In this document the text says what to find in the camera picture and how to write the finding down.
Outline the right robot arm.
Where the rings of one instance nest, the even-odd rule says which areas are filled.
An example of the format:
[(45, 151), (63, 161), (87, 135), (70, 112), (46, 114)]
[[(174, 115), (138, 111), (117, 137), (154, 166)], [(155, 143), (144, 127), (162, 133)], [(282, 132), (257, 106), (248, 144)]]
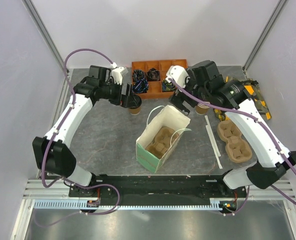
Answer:
[(255, 164), (224, 174), (223, 181), (217, 184), (221, 196), (230, 196), (242, 186), (266, 189), (288, 169), (294, 169), (296, 151), (290, 151), (272, 133), (240, 81), (225, 82), (215, 62), (205, 60), (189, 68), (173, 65), (166, 73), (166, 81), (177, 88), (169, 99), (176, 108), (188, 115), (190, 111), (183, 104), (187, 102), (191, 107), (203, 104), (225, 112), (257, 156)]

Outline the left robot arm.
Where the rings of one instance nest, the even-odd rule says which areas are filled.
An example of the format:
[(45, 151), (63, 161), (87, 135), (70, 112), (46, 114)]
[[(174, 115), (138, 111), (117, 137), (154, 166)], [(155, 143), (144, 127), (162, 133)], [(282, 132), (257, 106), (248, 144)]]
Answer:
[(142, 100), (133, 93), (131, 83), (123, 80), (127, 72), (121, 66), (114, 69), (90, 66), (88, 76), (74, 86), (74, 93), (54, 126), (44, 137), (33, 140), (33, 151), (41, 175), (59, 175), (80, 185), (80, 191), (85, 196), (96, 194), (98, 188), (91, 181), (93, 175), (77, 164), (70, 151), (71, 141), (83, 118), (99, 100), (108, 100), (126, 109), (141, 106)]

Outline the green printed paper bag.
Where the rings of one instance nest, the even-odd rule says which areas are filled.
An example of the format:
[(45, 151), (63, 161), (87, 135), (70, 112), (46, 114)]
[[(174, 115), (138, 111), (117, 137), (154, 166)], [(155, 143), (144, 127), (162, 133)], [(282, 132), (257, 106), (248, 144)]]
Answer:
[[(190, 131), (188, 128), (190, 118), (185, 116), (178, 109), (171, 105), (160, 105), (155, 107), (153, 110), (155, 111), (158, 108), (160, 108), (161, 111), (154, 118), (147, 118), (146, 127), (143, 133), (136, 140), (136, 160), (152, 173), (156, 173), (170, 157), (174, 149), (177, 147), (183, 132)], [(174, 133), (179, 133), (179, 137), (170, 146), (170, 149), (166, 152), (166, 154), (161, 159), (158, 159), (153, 154), (145, 150), (145, 148), (152, 142), (162, 127), (174, 129)]]

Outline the brown paper coffee cup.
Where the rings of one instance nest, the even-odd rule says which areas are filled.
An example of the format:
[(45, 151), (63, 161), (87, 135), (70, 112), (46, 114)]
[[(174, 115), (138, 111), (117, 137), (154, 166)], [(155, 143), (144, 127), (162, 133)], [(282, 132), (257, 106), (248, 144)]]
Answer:
[(141, 107), (137, 107), (137, 108), (129, 108), (128, 109), (129, 113), (132, 115), (137, 115), (140, 113), (141, 111)]

